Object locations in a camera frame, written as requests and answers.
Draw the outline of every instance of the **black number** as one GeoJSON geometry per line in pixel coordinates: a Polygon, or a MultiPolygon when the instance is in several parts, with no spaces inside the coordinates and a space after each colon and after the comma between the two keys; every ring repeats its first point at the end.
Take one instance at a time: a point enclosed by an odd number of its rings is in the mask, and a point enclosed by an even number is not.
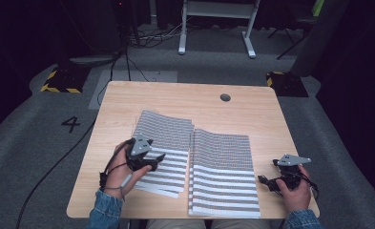
{"type": "Polygon", "coordinates": [[[69,133],[71,134],[74,126],[80,126],[80,123],[76,123],[76,121],[77,121],[77,117],[73,116],[73,117],[69,118],[68,120],[62,122],[61,125],[62,126],[70,126],[71,129],[69,130],[69,133]]]}

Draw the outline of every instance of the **person's left hand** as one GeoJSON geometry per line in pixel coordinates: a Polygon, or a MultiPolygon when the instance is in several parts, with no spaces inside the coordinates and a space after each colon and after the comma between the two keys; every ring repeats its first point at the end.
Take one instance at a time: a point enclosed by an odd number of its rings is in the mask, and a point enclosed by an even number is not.
{"type": "MultiPolygon", "coordinates": [[[[118,149],[122,144],[125,144],[122,142],[121,144],[117,145],[115,150],[118,149]]],[[[126,159],[126,151],[129,148],[129,145],[125,145],[124,148],[122,148],[121,151],[119,151],[118,155],[115,157],[113,162],[111,163],[108,171],[111,171],[108,175],[107,181],[106,181],[106,187],[111,188],[117,188],[119,187],[125,180],[125,178],[129,174],[133,174],[130,181],[122,188],[120,189],[104,189],[104,193],[108,194],[115,198],[123,198],[125,195],[127,195],[135,186],[135,184],[143,177],[145,176],[149,171],[151,171],[152,166],[147,165],[135,172],[133,172],[127,163],[126,159]]]]}

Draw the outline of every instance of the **white metal table frame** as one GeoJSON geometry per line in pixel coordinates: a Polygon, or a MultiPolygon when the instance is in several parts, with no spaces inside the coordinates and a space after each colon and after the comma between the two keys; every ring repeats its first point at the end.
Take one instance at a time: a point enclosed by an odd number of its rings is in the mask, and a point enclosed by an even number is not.
{"type": "Polygon", "coordinates": [[[250,41],[250,33],[255,22],[260,0],[254,4],[235,4],[235,3],[217,3],[217,2],[195,2],[184,0],[182,14],[182,29],[180,43],[178,47],[179,54],[186,53],[187,40],[187,16],[211,16],[211,17],[229,17],[249,19],[247,31],[241,33],[246,50],[250,58],[255,58],[256,53],[250,41]]]}

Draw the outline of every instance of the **person's arm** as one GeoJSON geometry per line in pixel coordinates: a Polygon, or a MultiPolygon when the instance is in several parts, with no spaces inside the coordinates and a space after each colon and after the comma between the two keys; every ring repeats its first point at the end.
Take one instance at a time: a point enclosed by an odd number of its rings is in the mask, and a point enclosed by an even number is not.
{"type": "MultiPolygon", "coordinates": [[[[309,177],[309,173],[300,165],[301,173],[309,177]]],[[[311,200],[310,185],[305,180],[301,180],[300,185],[289,190],[285,182],[281,179],[276,180],[279,185],[284,205],[288,211],[284,228],[286,229],[320,229],[322,228],[314,212],[309,207],[311,200]]]]}
{"type": "Polygon", "coordinates": [[[120,220],[122,199],[152,169],[148,165],[138,171],[132,172],[126,164],[125,152],[127,149],[128,146],[125,146],[115,157],[111,165],[109,165],[106,188],[104,190],[98,189],[95,193],[94,208],[90,213],[86,228],[117,229],[120,220]],[[132,177],[128,183],[123,188],[119,188],[130,174],[132,174],[132,177]]]}

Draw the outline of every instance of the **green object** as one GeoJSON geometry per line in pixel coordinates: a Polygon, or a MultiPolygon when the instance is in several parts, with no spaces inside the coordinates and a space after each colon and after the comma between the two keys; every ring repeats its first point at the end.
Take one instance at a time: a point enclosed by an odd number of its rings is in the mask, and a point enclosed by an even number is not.
{"type": "Polygon", "coordinates": [[[314,7],[312,8],[312,13],[314,16],[319,16],[321,8],[323,6],[324,0],[316,0],[314,7]]]}

